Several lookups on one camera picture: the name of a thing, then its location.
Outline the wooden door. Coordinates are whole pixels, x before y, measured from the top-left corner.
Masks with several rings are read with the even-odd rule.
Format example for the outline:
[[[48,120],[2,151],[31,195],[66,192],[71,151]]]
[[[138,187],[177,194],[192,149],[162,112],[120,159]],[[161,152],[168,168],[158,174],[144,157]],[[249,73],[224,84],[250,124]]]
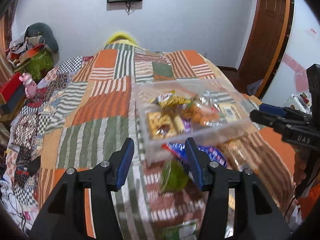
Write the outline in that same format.
[[[251,32],[239,67],[246,85],[259,83],[257,98],[264,96],[289,38],[292,0],[257,0]]]

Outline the green snack packet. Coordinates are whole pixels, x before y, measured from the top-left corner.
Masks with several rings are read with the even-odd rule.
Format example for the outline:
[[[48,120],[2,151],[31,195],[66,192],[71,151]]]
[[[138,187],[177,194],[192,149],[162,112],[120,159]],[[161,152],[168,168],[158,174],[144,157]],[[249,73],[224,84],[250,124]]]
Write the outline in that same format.
[[[188,180],[189,176],[179,161],[176,159],[166,161],[161,171],[159,191],[161,194],[180,192],[185,188]]]

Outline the yellow snack packet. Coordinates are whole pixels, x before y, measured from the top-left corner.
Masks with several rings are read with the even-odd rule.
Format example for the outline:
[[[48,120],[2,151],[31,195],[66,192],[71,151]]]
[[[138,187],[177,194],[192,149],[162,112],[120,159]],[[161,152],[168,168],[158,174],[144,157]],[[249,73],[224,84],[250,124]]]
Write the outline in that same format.
[[[183,96],[178,96],[174,90],[158,95],[151,99],[149,103],[159,106],[161,109],[175,108],[177,106],[188,105],[192,102],[191,99]]]

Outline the caramel popcorn pack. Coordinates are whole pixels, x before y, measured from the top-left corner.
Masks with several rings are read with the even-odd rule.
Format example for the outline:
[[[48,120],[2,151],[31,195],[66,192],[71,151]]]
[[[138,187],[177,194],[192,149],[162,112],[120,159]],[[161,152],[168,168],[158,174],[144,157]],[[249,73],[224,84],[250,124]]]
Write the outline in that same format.
[[[175,125],[169,114],[149,112],[146,119],[149,126],[149,134],[152,139],[165,139],[177,135]]]

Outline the green patterned bag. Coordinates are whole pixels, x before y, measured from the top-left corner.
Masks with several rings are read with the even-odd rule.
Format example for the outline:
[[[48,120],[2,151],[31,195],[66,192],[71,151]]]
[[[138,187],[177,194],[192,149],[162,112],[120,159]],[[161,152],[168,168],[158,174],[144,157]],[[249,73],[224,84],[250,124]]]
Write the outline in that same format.
[[[22,67],[22,72],[29,73],[33,80],[39,82],[47,75],[53,66],[54,63],[51,53],[46,49],[41,49],[25,62]]]

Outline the clear plastic storage box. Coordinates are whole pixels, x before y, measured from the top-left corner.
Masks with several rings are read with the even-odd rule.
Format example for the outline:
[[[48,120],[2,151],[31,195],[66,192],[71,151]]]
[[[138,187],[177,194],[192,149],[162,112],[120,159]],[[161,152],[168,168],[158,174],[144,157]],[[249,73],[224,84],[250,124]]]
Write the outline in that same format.
[[[257,129],[249,101],[224,79],[179,79],[133,87],[147,165],[169,160],[167,143],[192,137],[216,146]]]

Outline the patchwork striped bed quilt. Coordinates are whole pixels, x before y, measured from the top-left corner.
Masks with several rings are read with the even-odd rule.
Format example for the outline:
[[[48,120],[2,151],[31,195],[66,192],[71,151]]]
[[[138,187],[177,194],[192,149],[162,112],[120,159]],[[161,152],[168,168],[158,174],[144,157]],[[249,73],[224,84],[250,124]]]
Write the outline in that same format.
[[[193,50],[154,53],[116,42],[92,57],[75,57],[52,69],[37,84],[37,101],[22,108],[11,129],[14,149],[8,156],[16,161],[14,194],[20,207],[35,212],[37,218],[68,168],[90,170],[131,138],[135,152],[125,184],[111,193],[123,239],[161,239],[162,229],[193,219],[198,222],[199,239],[208,193],[194,183],[185,142],[165,144],[162,149],[171,158],[147,165],[133,94],[136,84],[179,79],[228,81],[216,66]],[[290,151],[291,147],[285,146],[270,128],[253,124],[255,132],[233,140],[241,146],[247,168],[264,184],[284,217],[295,184],[292,166],[285,165],[277,151]],[[196,145],[211,161],[233,170],[217,145]],[[161,194],[162,167],[172,159],[181,163],[189,180],[182,191]],[[234,215],[235,190],[229,189],[225,235],[228,233],[230,239]],[[85,189],[85,220],[89,239],[97,239],[90,189]]]

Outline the clear bag round biscuits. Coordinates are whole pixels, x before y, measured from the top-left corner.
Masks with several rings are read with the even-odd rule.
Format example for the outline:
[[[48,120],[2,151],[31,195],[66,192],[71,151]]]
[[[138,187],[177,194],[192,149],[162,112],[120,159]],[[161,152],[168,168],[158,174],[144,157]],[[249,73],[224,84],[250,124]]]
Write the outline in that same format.
[[[197,220],[193,219],[175,226],[164,228],[161,230],[160,238],[168,240],[197,239],[197,224]]]

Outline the clear biscuit stick pack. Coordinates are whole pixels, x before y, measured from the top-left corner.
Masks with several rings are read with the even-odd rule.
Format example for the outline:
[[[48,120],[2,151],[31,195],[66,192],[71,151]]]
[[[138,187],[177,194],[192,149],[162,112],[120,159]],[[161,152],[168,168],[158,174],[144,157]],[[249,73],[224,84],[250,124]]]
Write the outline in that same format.
[[[248,167],[242,148],[236,141],[231,140],[224,144],[218,144],[217,147],[221,150],[231,169],[243,171]]]

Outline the orange fried snack bag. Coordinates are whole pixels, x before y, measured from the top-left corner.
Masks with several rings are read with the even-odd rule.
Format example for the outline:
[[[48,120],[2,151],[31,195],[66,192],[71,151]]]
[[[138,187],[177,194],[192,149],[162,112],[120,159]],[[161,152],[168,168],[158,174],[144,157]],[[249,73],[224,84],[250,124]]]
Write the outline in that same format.
[[[200,126],[211,126],[213,123],[220,121],[218,111],[212,110],[210,107],[193,102],[189,104],[183,111],[182,117],[190,119],[191,122]]]

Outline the pink plush toy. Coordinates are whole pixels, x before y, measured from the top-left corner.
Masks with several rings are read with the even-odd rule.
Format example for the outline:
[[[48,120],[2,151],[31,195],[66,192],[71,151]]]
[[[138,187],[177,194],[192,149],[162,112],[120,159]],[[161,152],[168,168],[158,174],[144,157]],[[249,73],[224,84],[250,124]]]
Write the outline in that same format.
[[[36,95],[36,90],[37,90],[37,84],[33,80],[33,77],[31,76],[30,73],[23,73],[20,77],[19,80],[23,83],[24,85],[24,91],[26,98],[31,100],[34,98]]]

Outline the red gift box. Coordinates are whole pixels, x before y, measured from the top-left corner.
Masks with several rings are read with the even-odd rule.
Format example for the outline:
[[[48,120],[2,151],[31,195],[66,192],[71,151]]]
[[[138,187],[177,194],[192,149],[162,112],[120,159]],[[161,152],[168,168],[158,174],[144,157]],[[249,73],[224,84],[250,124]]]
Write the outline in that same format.
[[[21,73],[15,73],[4,85],[1,86],[0,92],[0,104],[6,104],[11,96],[16,92],[16,90],[22,84],[20,78],[22,77]]]

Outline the dark blue box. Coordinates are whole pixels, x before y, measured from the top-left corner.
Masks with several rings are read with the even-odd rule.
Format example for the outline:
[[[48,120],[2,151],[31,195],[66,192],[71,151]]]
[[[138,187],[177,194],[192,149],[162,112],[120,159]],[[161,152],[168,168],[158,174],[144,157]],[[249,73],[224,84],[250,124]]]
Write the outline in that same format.
[[[14,112],[16,107],[18,106],[18,103],[22,100],[25,99],[25,94],[14,94],[9,102],[7,102],[4,105],[1,105],[1,115],[6,115],[6,114],[11,114]]]

